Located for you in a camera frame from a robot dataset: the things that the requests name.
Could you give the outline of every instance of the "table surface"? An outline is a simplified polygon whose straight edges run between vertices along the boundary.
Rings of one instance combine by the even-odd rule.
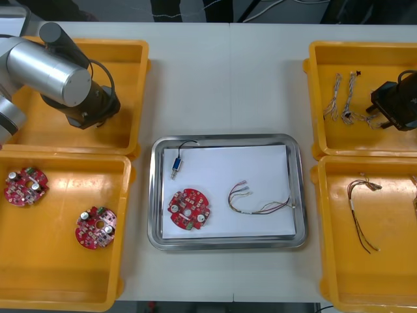
[[[60,23],[71,37],[143,39],[148,73],[121,300],[322,302],[307,77],[314,40],[416,42],[415,26]],[[40,24],[32,23],[28,35]],[[162,136],[284,133],[300,145],[309,237],[294,250],[166,252],[147,238],[151,146]]]

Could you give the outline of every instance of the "stainless steel tray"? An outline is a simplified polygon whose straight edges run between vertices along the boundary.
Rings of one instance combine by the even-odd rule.
[[[256,236],[256,237],[219,237],[192,239],[162,238],[162,207],[164,180],[164,149],[178,148],[184,140],[197,140],[202,147],[249,147],[262,145],[285,145],[293,213],[295,235]],[[248,135],[196,135],[172,136],[160,138],[152,147],[149,181],[148,238],[155,248],[160,250],[201,250],[234,248],[293,248],[304,243],[308,234],[304,185],[302,180],[300,149],[297,142],[285,134],[248,134]]]

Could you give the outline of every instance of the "red circuit board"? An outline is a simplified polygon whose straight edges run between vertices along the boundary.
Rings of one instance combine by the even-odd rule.
[[[88,219],[83,220],[81,217],[77,221],[76,238],[81,246],[90,250],[96,250],[98,247],[108,246],[115,238],[117,217],[111,210],[101,207],[97,209],[92,207],[87,210]],[[106,233],[106,226],[111,226],[113,231]]]
[[[18,207],[34,204],[49,189],[47,182],[46,175],[36,168],[24,168],[21,171],[9,173],[6,179],[5,198]],[[38,190],[32,189],[34,184],[38,184]]]
[[[176,192],[169,202],[168,211],[172,213],[171,220],[184,230],[204,226],[210,216],[207,208],[209,201],[200,191],[196,189],[184,189],[183,192]]]

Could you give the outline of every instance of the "blue solenoid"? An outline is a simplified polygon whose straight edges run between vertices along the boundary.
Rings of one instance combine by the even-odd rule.
[[[182,164],[182,159],[181,159],[181,155],[180,155],[180,151],[181,151],[181,147],[188,143],[188,142],[195,142],[197,145],[200,145],[197,141],[195,140],[186,140],[185,142],[183,142],[182,144],[180,144],[180,146],[178,147],[178,156],[176,157],[175,161],[174,161],[174,165],[172,165],[172,174],[171,174],[171,179],[175,179],[175,176],[177,176],[177,173],[180,170],[181,164]]]

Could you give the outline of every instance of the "yellow bin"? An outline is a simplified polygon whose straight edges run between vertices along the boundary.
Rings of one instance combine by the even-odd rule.
[[[0,200],[0,307],[105,311],[119,279],[131,165],[125,156],[3,151],[0,177],[34,166],[49,190],[34,205]],[[79,215],[104,206],[117,215],[114,241],[88,250],[76,240]]]
[[[417,67],[417,44],[378,42],[313,42],[309,59],[304,61],[313,124],[313,156],[417,157],[417,140],[413,131],[395,127],[371,129],[357,121],[346,125],[340,118],[349,90],[349,74],[359,70],[354,86],[351,110],[367,115],[371,92],[387,81],[396,82],[404,70]],[[337,97],[338,120],[324,120],[323,110],[334,94],[336,73],[343,76]]]
[[[40,42],[39,38],[27,39]],[[151,68],[149,47],[141,40],[74,39],[90,59],[101,62],[115,81],[120,112],[99,127],[82,130],[70,126],[63,113],[49,107],[37,91],[24,87],[13,103],[27,115],[27,123],[3,146],[5,151],[91,153],[139,156],[137,137],[146,73]],[[93,80],[110,86],[106,73],[93,65]]]
[[[324,156],[311,169],[315,184],[323,279],[322,295],[342,312],[415,312],[417,310],[417,188],[410,175],[417,158]],[[352,193],[355,213],[366,238],[381,251],[361,246],[347,197],[355,179],[382,186]]]

